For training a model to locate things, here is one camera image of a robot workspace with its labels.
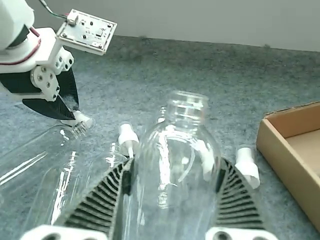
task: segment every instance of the screw hole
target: screw hole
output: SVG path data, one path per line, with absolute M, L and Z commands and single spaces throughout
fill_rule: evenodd
M 48 236 L 45 236 L 44 238 L 42 238 L 42 240 L 59 240 L 60 239 L 60 235 L 57 233 L 51 233 Z
M 214 235 L 213 240 L 232 240 L 232 238 L 228 233 L 219 231 Z

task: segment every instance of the red wire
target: red wire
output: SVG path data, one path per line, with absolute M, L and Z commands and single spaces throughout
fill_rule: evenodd
M 36 37 L 38 37 L 38 44 L 32 49 L 32 51 L 25 56 L 23 59 L 19 60 L 19 61 L 14 61 L 14 62 L 0 62 L 0 65 L 5 65 L 5 66 L 12 66 L 12 65 L 18 65 L 21 63 L 24 63 L 25 61 L 27 61 L 29 58 L 31 58 L 35 52 L 39 49 L 40 45 L 41 45 L 41 38 L 40 38 L 40 34 L 36 31 L 36 29 L 34 27 L 30 28 L 30 32 L 32 32 Z

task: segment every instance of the robotic arm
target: robotic arm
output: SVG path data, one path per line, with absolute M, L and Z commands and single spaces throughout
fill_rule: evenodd
M 64 20 L 57 33 L 33 27 L 35 16 L 25 0 L 0 0 L 0 91 L 30 109 L 69 125 L 81 122 L 72 70 L 74 58 L 63 46 L 103 55 L 117 24 L 84 12 L 53 13 Z M 64 99 L 74 102 L 67 106 Z

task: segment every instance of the white wall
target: white wall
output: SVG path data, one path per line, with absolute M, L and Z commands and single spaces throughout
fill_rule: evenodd
M 35 26 L 58 28 L 39 0 Z M 116 35 L 320 51 L 320 0 L 46 0 L 118 23 Z

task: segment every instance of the cable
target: cable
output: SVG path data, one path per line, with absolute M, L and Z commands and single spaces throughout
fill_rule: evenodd
M 67 16 L 65 15 L 61 15 L 61 14 L 57 14 L 57 13 L 54 13 L 50 7 L 48 6 L 48 4 L 46 3 L 45 0 L 39 0 L 40 3 L 44 6 L 44 8 L 50 13 L 52 14 L 53 16 L 57 17 L 57 18 L 61 18 L 61 19 L 67 19 Z
M 23 59 L 19 60 L 19 61 L 14 61 L 14 62 L 0 62 L 0 65 L 2 66 L 12 66 L 12 65 L 18 65 L 18 64 L 22 64 L 25 61 L 27 61 L 29 58 L 31 58 L 35 52 L 40 48 L 41 45 L 41 37 L 40 34 L 37 32 L 37 30 L 32 26 L 30 28 L 30 32 L 32 32 L 36 37 L 38 37 L 38 43 L 37 45 L 32 49 L 32 51 L 25 56 Z

